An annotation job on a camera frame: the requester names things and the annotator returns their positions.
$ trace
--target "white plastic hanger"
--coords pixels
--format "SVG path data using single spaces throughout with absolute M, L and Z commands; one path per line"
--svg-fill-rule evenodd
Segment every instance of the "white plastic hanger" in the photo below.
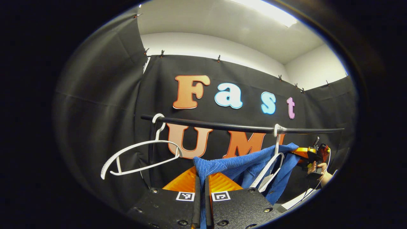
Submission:
M 271 165 L 277 160 L 277 157 L 281 155 L 281 161 L 280 161 L 280 166 L 278 167 L 277 171 L 274 174 L 270 174 L 267 177 L 264 178 L 263 182 L 260 184 L 258 191 L 263 192 L 266 190 L 266 187 L 268 184 L 274 179 L 274 177 L 277 175 L 277 173 L 280 171 L 282 162 L 284 161 L 284 154 L 278 152 L 278 146 L 280 143 L 280 134 L 278 133 L 278 130 L 283 130 L 285 129 L 284 127 L 276 124 L 274 126 L 274 136 L 277 137 L 276 145 L 274 148 L 274 156 L 269 160 L 269 162 L 266 164 L 266 166 L 263 168 L 263 170 L 260 172 L 260 174 L 256 177 L 256 179 L 253 181 L 252 185 L 250 187 L 256 187 L 260 181 L 263 179 L 264 175 L 267 173 L 267 171 L 270 169 Z
M 155 123 L 155 121 L 157 120 L 158 117 L 164 117 L 164 115 L 162 115 L 162 114 L 156 114 L 156 115 L 153 117 L 152 122 Z M 126 174 L 130 174 L 130 173 L 134 173 L 134 172 L 139 172 L 139 171 L 142 171 L 142 170 L 146 170 L 146 169 L 149 169 L 149 168 L 158 166 L 158 165 L 162 165 L 162 164 L 167 163 L 167 162 L 169 162 L 169 161 L 175 160 L 175 159 L 177 159 L 177 158 L 180 157 L 180 156 L 182 157 L 182 150 L 181 150 L 181 148 L 180 148 L 177 144 L 175 144 L 175 143 L 172 142 L 172 141 L 158 140 L 159 137 L 160 137 L 160 132 L 161 132 L 164 128 L 165 128 L 165 123 L 163 123 L 162 126 L 161 126 L 161 128 L 156 132 L 156 134 L 155 134 L 155 140 L 152 140 L 152 141 L 144 141 L 144 142 L 140 142 L 140 143 L 137 143 L 137 144 L 128 146 L 128 147 L 126 147 L 126 148 L 120 150 L 119 152 L 115 153 L 113 156 L 111 156 L 111 157 L 106 161 L 106 163 L 103 165 L 103 167 L 102 167 L 101 178 L 102 178 L 103 180 L 105 179 L 106 171 L 107 171 L 107 169 L 109 168 L 109 166 L 113 163 L 113 161 L 114 161 L 115 159 L 116 159 L 116 163 L 117 163 L 118 172 L 110 171 L 110 173 L 113 174 L 113 175 L 116 175 L 116 176 L 121 176 L 121 175 L 126 175 Z M 159 163 L 154 164 L 154 165 L 149 165 L 149 166 L 146 166 L 146 167 L 143 167 L 143 168 L 139 168 L 139 169 L 135 169 L 135 170 L 130 170 L 130 171 L 122 172 L 121 167 L 120 167 L 120 159 L 119 159 L 119 156 L 120 156 L 122 153 L 124 153 L 124 152 L 126 152 L 126 151 L 128 151 L 128 150 L 130 150 L 130 149 L 133 149 L 133 148 L 135 148 L 135 147 L 141 146 L 141 145 L 147 145 L 147 144 L 153 144 L 153 143 L 170 143 L 170 144 L 175 145 L 175 146 L 177 147 L 177 150 L 175 151 L 175 157 L 174 157 L 174 158 L 171 158 L 171 159 L 168 159 L 168 160 L 166 160 L 166 161 L 159 162 Z

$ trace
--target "clothes rail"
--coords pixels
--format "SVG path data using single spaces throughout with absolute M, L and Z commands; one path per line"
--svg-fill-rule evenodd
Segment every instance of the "clothes rail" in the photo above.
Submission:
M 154 117 L 153 115 L 143 114 L 141 116 L 141 119 L 151 121 L 151 120 L 153 120 L 153 117 Z M 201 127 L 201 128 L 210 128 L 210 129 L 214 129 L 214 130 L 233 130 L 233 131 L 240 131 L 240 132 L 266 133 L 266 134 L 274 132 L 274 127 L 242 126 L 242 125 L 235 125 L 235 124 L 202 122 L 202 121 L 167 118 L 167 117 L 158 117 L 157 121 L 171 123 L 171 124 Z M 327 133 L 340 132 L 343 130 L 345 130 L 345 129 L 344 128 L 337 128 L 337 129 L 285 128 L 285 129 L 278 129 L 277 133 L 278 134 L 327 134 Z

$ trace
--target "white wall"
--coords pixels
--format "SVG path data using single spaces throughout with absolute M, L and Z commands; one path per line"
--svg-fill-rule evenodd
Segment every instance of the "white wall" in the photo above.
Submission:
M 309 90 L 346 77 L 346 71 L 334 52 L 326 45 L 305 53 L 285 65 L 290 83 Z
M 207 35 L 195 33 L 152 33 L 141 35 L 147 55 L 189 55 L 217 59 L 240 64 L 278 77 L 291 83 L 281 63 L 247 46 Z

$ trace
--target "blue letter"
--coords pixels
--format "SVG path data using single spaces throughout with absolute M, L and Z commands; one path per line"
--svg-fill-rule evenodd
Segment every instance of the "blue letter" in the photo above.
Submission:
M 240 100 L 240 88 L 234 84 L 223 83 L 218 85 L 218 90 L 221 90 L 215 95 L 215 102 L 219 106 L 231 106 L 234 109 L 239 109 L 243 106 Z
M 261 105 L 261 110 L 265 114 L 274 114 L 276 111 L 276 97 L 274 94 L 271 94 L 270 92 L 263 92 L 261 94 L 261 101 L 263 101 L 264 104 Z

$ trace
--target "blue sweater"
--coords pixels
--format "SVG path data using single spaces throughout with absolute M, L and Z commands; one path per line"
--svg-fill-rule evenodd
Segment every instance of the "blue sweater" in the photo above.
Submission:
M 204 184 L 207 176 L 222 172 L 230 179 L 237 181 L 237 178 L 242 174 L 243 181 L 238 183 L 242 188 L 249 188 L 256 177 L 260 174 L 261 170 L 266 166 L 269 160 L 274 156 L 275 146 L 271 146 L 261 151 L 247 154 L 244 156 L 237 156 L 226 159 L 205 160 L 199 157 L 194 157 L 194 164 L 197 169 L 197 174 L 201 181 L 201 193 L 205 193 Z M 300 157 L 294 154 L 287 153 L 288 151 L 294 151 L 298 146 L 294 143 L 288 145 L 280 145 L 279 152 L 284 153 L 284 161 L 280 168 L 280 171 L 272 181 L 271 187 L 266 190 L 266 199 L 274 205 L 283 193 L 288 179 L 290 177 L 292 169 L 298 163 Z M 201 202 L 201 229 L 206 229 L 206 211 L 205 203 Z

